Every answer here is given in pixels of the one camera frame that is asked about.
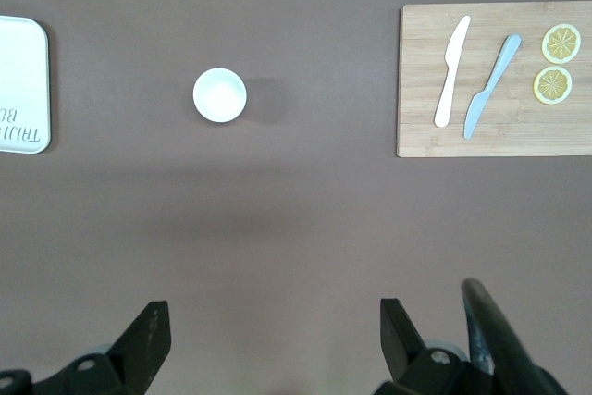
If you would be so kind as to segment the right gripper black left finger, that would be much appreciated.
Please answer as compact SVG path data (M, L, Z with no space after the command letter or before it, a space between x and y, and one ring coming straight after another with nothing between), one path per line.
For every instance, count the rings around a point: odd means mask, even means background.
M106 352L82 355L34 385L36 394L143 395L171 348L169 308L149 302Z

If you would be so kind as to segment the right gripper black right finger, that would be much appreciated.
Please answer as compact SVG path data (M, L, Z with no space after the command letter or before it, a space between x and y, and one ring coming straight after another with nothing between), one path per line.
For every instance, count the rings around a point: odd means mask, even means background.
M454 395L464 364L453 352L426 345L398 299L380 301L380 345L391 375L376 395Z

